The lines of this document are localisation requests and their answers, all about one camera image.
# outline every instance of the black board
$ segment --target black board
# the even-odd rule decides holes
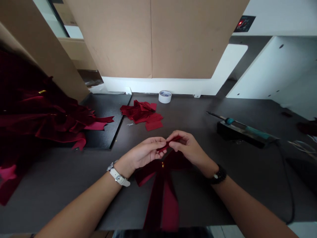
[[[86,135],[84,149],[111,149],[119,130],[123,115],[122,105],[128,105],[131,95],[126,94],[92,94],[90,93],[80,104],[95,110],[96,117],[114,116],[114,122],[108,123],[104,131],[83,130]],[[57,147],[73,147],[75,143],[58,143]]]

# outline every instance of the brown cardboard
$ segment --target brown cardboard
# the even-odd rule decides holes
[[[97,70],[97,66],[83,39],[58,38],[76,69]]]
[[[151,0],[153,78],[211,78],[249,0]]]
[[[150,0],[67,0],[102,76],[151,78]]]
[[[56,11],[58,12],[60,18],[62,19],[64,25],[77,26],[75,18],[69,9],[66,2],[64,3],[53,3]]]
[[[27,53],[65,92],[82,101],[89,93],[73,62],[32,0],[0,1],[0,39]]]

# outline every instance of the electrical cord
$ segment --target electrical cord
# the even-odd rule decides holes
[[[284,153],[283,153],[281,144],[279,143],[279,141],[275,141],[275,144],[276,144],[276,146],[277,146],[277,148],[278,148],[278,150],[279,150],[279,152],[280,152],[280,154],[281,154],[281,158],[282,158],[282,162],[283,162],[283,167],[284,167],[284,172],[285,172],[285,176],[286,176],[288,188],[289,188],[289,191],[290,191],[290,194],[291,194],[292,216],[291,216],[290,220],[286,222],[286,225],[289,225],[289,224],[291,224],[291,223],[294,221],[294,218],[295,218],[294,193],[293,193],[292,185],[291,185],[291,182],[290,182],[290,179],[289,179],[287,170],[286,170],[286,159],[285,159],[285,156],[284,156]]]

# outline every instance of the tabletop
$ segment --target tabletop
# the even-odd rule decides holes
[[[163,127],[147,131],[144,123],[137,125],[124,118],[111,151],[72,151],[53,148],[45,152],[23,178],[5,207],[0,207],[0,233],[38,232],[68,203],[97,181],[108,165],[119,159],[132,147],[148,137],[167,138],[173,130],[194,135],[204,151],[243,189],[267,206],[284,221],[292,214],[291,195],[282,158],[274,145],[258,149],[243,142],[224,141],[216,132],[219,119],[206,111],[232,117],[248,126],[281,138],[287,156],[308,159],[287,140],[312,141],[296,128],[302,117],[287,118],[285,109],[271,100],[228,99],[216,96],[173,95],[168,104],[158,102],[158,95],[134,93],[130,101],[157,103],[157,113],[164,119]],[[292,168],[286,164],[294,192],[295,221],[317,220],[317,197],[306,187]],[[226,225],[234,221],[224,204],[201,173],[172,172],[173,184],[179,202],[181,227]],[[131,186],[121,189],[102,217],[97,229],[142,229],[154,177],[138,187],[134,177]]]

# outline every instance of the fabric scrap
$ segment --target fabric scrap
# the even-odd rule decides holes
[[[163,127],[163,124],[161,121],[157,121],[157,122],[145,124],[145,127],[147,131],[152,131],[152,130]]]
[[[182,138],[181,136],[177,136],[177,137],[174,137],[171,141],[178,141],[178,140],[181,139],[181,138]],[[170,143],[171,141],[166,142],[166,145],[165,145],[164,147],[159,148],[159,149],[157,149],[156,151],[157,151],[158,153],[160,153],[160,152],[162,152],[163,150],[168,149],[168,148],[170,147],[170,146],[169,146],[169,143]]]
[[[156,103],[149,104],[148,102],[139,102],[134,100],[133,106],[124,105],[120,108],[120,111],[122,115],[125,115],[130,120],[133,120],[135,124],[145,122],[146,129],[151,131],[163,127],[162,123],[159,123],[163,117],[161,114],[155,113],[156,107]]]

